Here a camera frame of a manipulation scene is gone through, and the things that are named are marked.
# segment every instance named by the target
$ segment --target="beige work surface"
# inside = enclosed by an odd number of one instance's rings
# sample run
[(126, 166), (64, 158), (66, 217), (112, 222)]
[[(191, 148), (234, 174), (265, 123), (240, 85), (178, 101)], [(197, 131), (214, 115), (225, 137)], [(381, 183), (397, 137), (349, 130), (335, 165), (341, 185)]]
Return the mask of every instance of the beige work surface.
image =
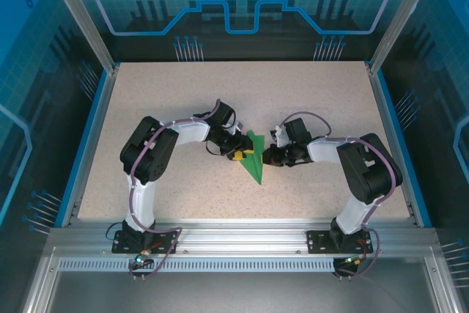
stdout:
[[(376, 133), (383, 124), (363, 62), (123, 63), (112, 92), (78, 217), (123, 219), (128, 184), (119, 154), (140, 120), (190, 117), (217, 98), (235, 109), (244, 131), (265, 135), (294, 111), (313, 111), (332, 136)], [(327, 132), (302, 117), (313, 136)], [(239, 162), (210, 155), (204, 143), (177, 147), (155, 195), (157, 218), (332, 218), (350, 195), (340, 165), (264, 166), (259, 186)], [(406, 218), (399, 188), (375, 217)]]

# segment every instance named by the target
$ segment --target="green paper airplane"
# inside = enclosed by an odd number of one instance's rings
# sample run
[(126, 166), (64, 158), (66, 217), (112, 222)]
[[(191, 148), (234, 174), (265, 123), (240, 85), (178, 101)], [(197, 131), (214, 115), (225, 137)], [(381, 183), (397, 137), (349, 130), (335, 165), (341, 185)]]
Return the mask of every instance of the green paper airplane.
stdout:
[(262, 184), (262, 153), (264, 152), (264, 136), (256, 136), (253, 131), (248, 132), (249, 138), (254, 144), (254, 154), (247, 154), (245, 159), (242, 159), (241, 165), (248, 171), (249, 174), (259, 183)]

